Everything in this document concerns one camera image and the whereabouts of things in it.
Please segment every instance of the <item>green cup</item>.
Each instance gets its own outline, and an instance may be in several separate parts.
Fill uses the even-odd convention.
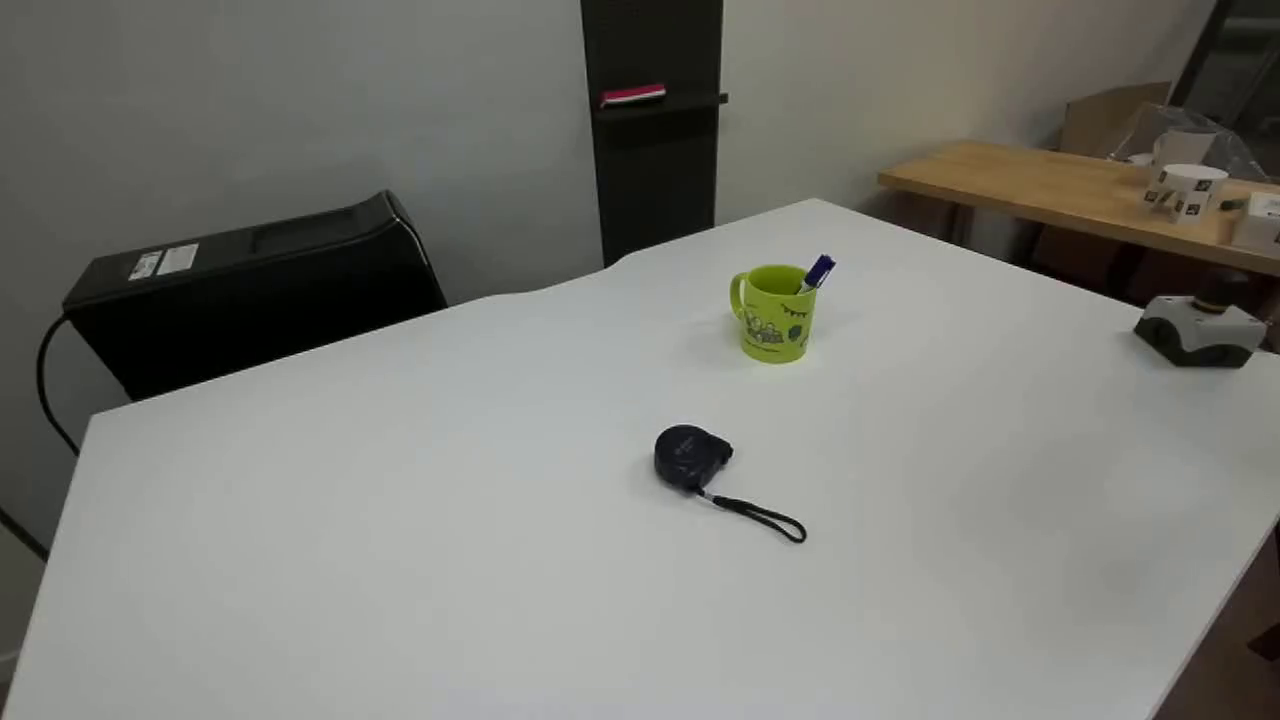
[[[803,288],[803,269],[761,265],[729,284],[738,342],[761,362],[795,362],[806,342],[816,290]]]

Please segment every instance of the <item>white table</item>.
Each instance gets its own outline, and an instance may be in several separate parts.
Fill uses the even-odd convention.
[[[813,354],[729,275],[831,251]],[[1280,362],[831,202],[92,418],[8,720],[1150,716],[1280,514]],[[679,498],[710,484],[813,543]]]

